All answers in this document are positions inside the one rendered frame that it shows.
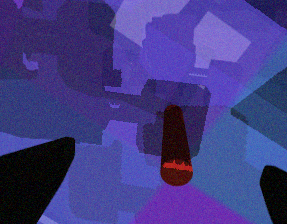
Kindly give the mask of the dark red peg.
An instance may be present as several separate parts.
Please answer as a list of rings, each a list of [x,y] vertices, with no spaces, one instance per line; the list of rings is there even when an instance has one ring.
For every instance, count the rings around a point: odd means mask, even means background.
[[[182,109],[169,105],[164,111],[161,178],[171,186],[183,186],[193,177]]]

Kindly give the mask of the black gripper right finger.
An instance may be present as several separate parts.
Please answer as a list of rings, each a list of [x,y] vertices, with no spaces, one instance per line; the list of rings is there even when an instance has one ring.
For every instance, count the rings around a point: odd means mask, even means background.
[[[287,171],[265,166],[260,187],[272,224],[287,224]]]

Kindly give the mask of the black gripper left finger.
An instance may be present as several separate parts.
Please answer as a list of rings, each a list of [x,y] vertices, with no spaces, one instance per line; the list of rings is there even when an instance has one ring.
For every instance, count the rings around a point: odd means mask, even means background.
[[[37,224],[75,156],[63,137],[0,157],[0,224]]]

